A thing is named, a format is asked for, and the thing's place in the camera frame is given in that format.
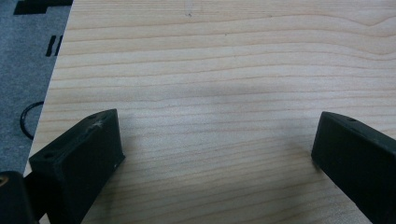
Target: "gray fabric surface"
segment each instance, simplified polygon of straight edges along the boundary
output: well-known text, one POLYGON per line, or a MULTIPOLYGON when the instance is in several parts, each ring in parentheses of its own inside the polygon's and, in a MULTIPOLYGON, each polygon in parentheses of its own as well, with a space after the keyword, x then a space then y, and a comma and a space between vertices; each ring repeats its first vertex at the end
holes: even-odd
MULTIPOLYGON (((19 15, 16 0, 0 1, 0 172, 23 173, 32 141, 20 129, 23 109, 44 101, 56 57, 59 36, 64 33, 70 7, 49 7, 46 14, 19 15), (57 39, 52 56, 46 57, 52 35, 57 39)), ((41 106, 26 118, 35 133, 41 106)))

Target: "light wooden surface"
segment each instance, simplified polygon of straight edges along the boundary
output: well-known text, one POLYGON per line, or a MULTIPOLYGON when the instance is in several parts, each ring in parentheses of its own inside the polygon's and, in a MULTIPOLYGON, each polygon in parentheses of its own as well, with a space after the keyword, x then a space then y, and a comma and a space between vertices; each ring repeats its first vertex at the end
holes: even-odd
POLYGON ((117 108, 127 159, 87 223, 368 223, 310 151, 323 110, 396 137, 395 16, 393 0, 76 0, 32 153, 117 108))

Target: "black rubber ring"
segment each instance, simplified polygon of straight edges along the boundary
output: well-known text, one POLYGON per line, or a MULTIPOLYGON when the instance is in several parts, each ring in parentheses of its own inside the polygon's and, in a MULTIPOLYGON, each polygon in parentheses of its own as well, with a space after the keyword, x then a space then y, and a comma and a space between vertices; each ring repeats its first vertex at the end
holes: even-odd
POLYGON ((34 135, 31 135, 31 134, 26 130, 26 127, 25 127, 26 115, 27 115, 27 113, 28 113, 31 109, 35 108, 36 106, 43 105, 43 104, 44 104, 44 101, 40 101, 40 102, 36 102, 36 103, 34 103, 34 104, 31 104, 31 105, 27 106, 27 107, 23 110, 23 112, 21 113, 21 117, 20 117, 20 126, 21 126, 21 130, 22 130, 22 132, 23 132, 28 138, 30 138, 30 139, 32 139, 32 140, 33 140, 33 138, 34 138, 35 136, 34 136, 34 135))

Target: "black object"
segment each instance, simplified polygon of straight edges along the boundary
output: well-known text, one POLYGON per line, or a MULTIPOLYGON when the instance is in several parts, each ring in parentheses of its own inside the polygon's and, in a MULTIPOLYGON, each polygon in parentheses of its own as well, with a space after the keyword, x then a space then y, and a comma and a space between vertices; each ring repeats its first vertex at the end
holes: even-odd
POLYGON ((20 173, 0 173, 0 223, 35 223, 20 173))
POLYGON ((373 223, 396 223, 396 141, 323 112, 312 159, 373 223))
MULTIPOLYGON (((88 116, 29 159, 32 173, 18 186, 21 192, 24 186, 27 190, 21 200, 4 201, 4 195, 14 195, 17 189, 5 188, 14 175, 0 173, 8 179, 0 186, 0 211, 30 201, 26 217, 33 214, 39 220, 47 213, 51 223, 80 223, 124 158, 117 110, 88 116)), ((1 223, 34 223, 15 221, 24 211, 1 212, 6 216, 1 223)))
POLYGON ((21 130, 22 130, 22 132, 23 132, 28 138, 30 138, 31 140, 33 140, 33 138, 34 138, 35 136, 32 135, 32 134, 30 134, 30 133, 26 130, 26 127, 25 127, 26 116, 27 116, 27 113, 28 113, 31 109, 35 108, 36 106, 43 105, 43 104, 44 104, 44 101, 40 101, 40 102, 36 102, 36 103, 34 103, 34 104, 31 104, 31 105, 28 105, 28 106, 22 111, 22 113, 21 113, 21 116, 20 116, 20 127, 21 127, 21 130))
POLYGON ((19 1, 14 15, 45 14, 48 7, 67 7, 73 0, 24 0, 19 1))

